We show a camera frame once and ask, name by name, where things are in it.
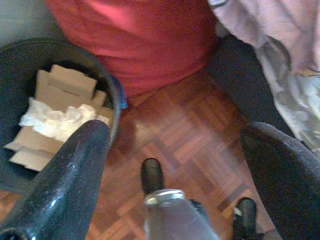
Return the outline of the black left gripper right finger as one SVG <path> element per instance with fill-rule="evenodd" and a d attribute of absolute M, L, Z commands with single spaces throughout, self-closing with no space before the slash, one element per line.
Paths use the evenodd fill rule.
<path fill-rule="evenodd" d="M 320 238 L 320 160 L 300 141 L 264 122 L 241 131 L 255 188 L 284 240 Z"/>

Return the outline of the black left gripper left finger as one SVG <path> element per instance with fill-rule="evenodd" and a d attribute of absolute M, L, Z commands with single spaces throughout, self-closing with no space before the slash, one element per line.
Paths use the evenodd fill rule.
<path fill-rule="evenodd" d="M 83 240 L 110 145 L 109 127 L 84 123 L 30 182 L 0 224 L 3 240 Z"/>

